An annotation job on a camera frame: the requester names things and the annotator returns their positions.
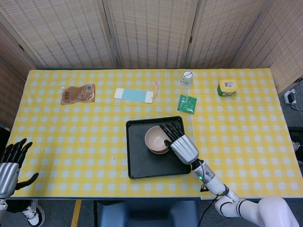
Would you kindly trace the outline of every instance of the black tray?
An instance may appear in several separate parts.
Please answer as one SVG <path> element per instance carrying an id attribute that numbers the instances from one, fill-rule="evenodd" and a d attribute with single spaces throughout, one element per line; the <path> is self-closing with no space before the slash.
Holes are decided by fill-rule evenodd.
<path id="1" fill-rule="evenodd" d="M 126 123 L 128 176 L 131 179 L 188 174 L 190 165 L 183 164 L 172 150 L 163 155 L 152 153 L 144 137 L 148 129 L 159 124 L 174 122 L 184 131 L 182 118 L 165 117 L 128 121 Z"/>

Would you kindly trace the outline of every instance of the yellow lid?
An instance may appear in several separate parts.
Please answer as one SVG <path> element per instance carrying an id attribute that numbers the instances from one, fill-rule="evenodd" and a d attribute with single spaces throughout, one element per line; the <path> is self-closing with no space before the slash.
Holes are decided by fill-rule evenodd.
<path id="1" fill-rule="evenodd" d="M 223 79 L 219 81 L 222 92 L 234 92 L 238 90 L 237 81 L 235 79 Z"/>

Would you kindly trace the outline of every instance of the power strip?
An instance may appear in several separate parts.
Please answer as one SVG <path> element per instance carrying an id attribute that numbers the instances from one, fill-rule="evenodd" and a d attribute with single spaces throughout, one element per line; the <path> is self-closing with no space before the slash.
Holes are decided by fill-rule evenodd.
<path id="1" fill-rule="evenodd" d="M 286 93 L 283 95 L 284 96 L 284 100 L 286 104 L 295 104 L 295 90 L 291 89 L 289 91 L 286 91 Z"/>

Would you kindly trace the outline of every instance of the black robotic finger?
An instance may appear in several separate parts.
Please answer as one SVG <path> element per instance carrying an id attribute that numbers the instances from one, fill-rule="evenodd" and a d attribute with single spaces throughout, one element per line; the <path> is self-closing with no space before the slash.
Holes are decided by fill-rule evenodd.
<path id="1" fill-rule="evenodd" d="M 170 146 L 171 145 L 171 142 L 170 141 L 168 141 L 168 140 L 164 140 L 164 144 L 165 144 L 165 146 Z"/>
<path id="2" fill-rule="evenodd" d="M 17 162 L 18 157 L 21 155 L 22 147 L 26 141 L 27 141 L 26 138 L 24 138 L 19 142 L 17 149 L 13 151 L 13 155 L 8 162 Z"/>
<path id="3" fill-rule="evenodd" d="M 174 122 L 172 122 L 171 124 L 174 126 L 176 132 L 178 133 L 178 135 L 179 135 L 180 137 L 181 137 L 181 136 L 184 136 L 184 132 L 182 132 L 182 130 L 181 130 Z"/>
<path id="4" fill-rule="evenodd" d="M 165 128 L 163 125 L 159 125 L 160 126 L 160 128 L 165 132 L 165 134 L 168 136 L 168 138 L 171 140 L 171 142 L 174 142 L 177 138 L 175 138 L 171 133 L 170 133 L 170 131 L 167 129 L 167 128 Z"/>
<path id="5" fill-rule="evenodd" d="M 16 163 L 19 164 L 19 168 L 21 168 L 22 163 L 23 163 L 23 161 L 24 161 L 24 159 L 25 159 L 25 155 L 26 155 L 26 153 L 27 153 L 27 150 L 32 146 L 32 144 L 33 144 L 33 142 L 29 142 L 28 144 L 26 144 L 26 145 L 23 147 L 23 149 L 22 149 L 22 151 L 21 151 L 21 153 L 20 153 L 20 156 L 18 157 L 18 159 L 17 159 L 17 161 L 16 161 Z"/>
<path id="6" fill-rule="evenodd" d="M 4 162 L 6 160 L 8 154 L 10 153 L 11 149 L 13 148 L 13 144 L 9 144 L 3 151 L 1 157 L 0 157 L 0 163 Z"/>
<path id="7" fill-rule="evenodd" d="M 4 162 L 11 162 L 14 153 L 16 153 L 19 148 L 19 144 L 20 142 L 14 144 L 14 146 L 9 150 L 6 159 L 4 159 Z"/>
<path id="8" fill-rule="evenodd" d="M 165 124 L 165 126 L 171 132 L 171 134 L 176 138 L 175 140 L 179 139 L 180 136 L 177 134 L 175 129 L 173 129 L 169 124 Z"/>
<path id="9" fill-rule="evenodd" d="M 39 173 L 35 173 L 29 180 L 17 183 L 15 190 L 19 190 L 21 188 L 31 185 L 37 179 L 38 176 Z"/>

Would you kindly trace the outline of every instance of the yellow tape on floor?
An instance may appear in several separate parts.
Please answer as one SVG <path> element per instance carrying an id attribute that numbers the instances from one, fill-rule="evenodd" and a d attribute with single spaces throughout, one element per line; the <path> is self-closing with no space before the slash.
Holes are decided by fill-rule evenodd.
<path id="1" fill-rule="evenodd" d="M 80 214 L 81 202 L 82 202 L 82 200 L 76 200 L 75 208 L 74 208 L 74 214 L 73 214 L 72 220 L 71 220 L 71 227 L 77 227 L 78 226 L 78 219 L 79 219 L 79 214 Z"/>

